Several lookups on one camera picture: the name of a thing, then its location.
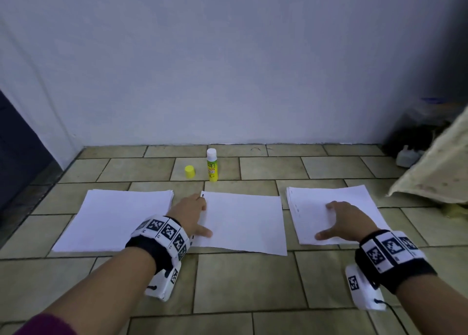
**hand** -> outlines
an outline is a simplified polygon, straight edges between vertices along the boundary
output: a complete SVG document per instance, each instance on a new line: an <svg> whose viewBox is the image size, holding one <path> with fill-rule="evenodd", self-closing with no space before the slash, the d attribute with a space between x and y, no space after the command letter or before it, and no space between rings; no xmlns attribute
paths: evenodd
<svg viewBox="0 0 468 335"><path fill-rule="evenodd" d="M330 229L315 235L316 240L326 240L337 236L345 240L360 242L370 233L379 230L367 214L348 202L330 202L328 209L335 209L336 223Z"/></svg>
<svg viewBox="0 0 468 335"><path fill-rule="evenodd" d="M206 210L206 201L200 194L193 194L183 198L178 204L173 206L166 216L174 218L184 228L187 235L201 235L210 238L213 232L198 224L200 212Z"/></svg>

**yellow cap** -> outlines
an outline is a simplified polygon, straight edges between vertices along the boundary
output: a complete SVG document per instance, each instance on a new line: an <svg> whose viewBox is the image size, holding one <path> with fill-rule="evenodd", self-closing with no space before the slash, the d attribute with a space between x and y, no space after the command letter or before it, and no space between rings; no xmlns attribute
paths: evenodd
<svg viewBox="0 0 468 335"><path fill-rule="evenodd" d="M193 179L194 176L195 176L195 169L193 168L193 166L191 165L187 165L185 167L185 176L188 178L188 179Z"/></svg>

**beige cloth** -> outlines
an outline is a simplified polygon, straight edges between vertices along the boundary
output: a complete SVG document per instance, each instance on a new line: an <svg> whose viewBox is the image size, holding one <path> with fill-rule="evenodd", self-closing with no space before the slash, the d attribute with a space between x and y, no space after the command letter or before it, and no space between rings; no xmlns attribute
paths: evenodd
<svg viewBox="0 0 468 335"><path fill-rule="evenodd" d="M468 107L390 188L444 203L468 202Z"/></svg>

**paper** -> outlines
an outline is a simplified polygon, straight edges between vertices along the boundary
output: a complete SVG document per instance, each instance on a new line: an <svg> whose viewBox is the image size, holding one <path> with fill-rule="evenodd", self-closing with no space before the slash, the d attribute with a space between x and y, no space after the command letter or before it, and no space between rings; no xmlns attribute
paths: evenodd
<svg viewBox="0 0 468 335"><path fill-rule="evenodd" d="M55 252L120 251L147 217L165 215L174 193L90 190Z"/></svg>
<svg viewBox="0 0 468 335"><path fill-rule="evenodd" d="M322 241L315 240L315 234L335 224L335 211L325 207L332 201L349 202L367 214L378 228L390 230L364 185L344 189L288 187L286 195L300 244L357 244L355 241L347 241L338 237Z"/></svg>
<svg viewBox="0 0 468 335"><path fill-rule="evenodd" d="M194 237L193 246L287 255L281 198L202 192L206 212L199 224L211 238Z"/></svg>

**cloth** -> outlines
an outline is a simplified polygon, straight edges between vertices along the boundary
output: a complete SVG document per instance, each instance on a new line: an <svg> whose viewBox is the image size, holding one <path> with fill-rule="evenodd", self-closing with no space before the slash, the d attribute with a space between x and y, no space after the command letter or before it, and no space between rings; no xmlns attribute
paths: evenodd
<svg viewBox="0 0 468 335"><path fill-rule="evenodd" d="M51 314L38 314L32 317L15 335L77 335L60 318Z"/></svg>
<svg viewBox="0 0 468 335"><path fill-rule="evenodd" d="M390 188L443 203L468 202L468 107Z"/></svg>

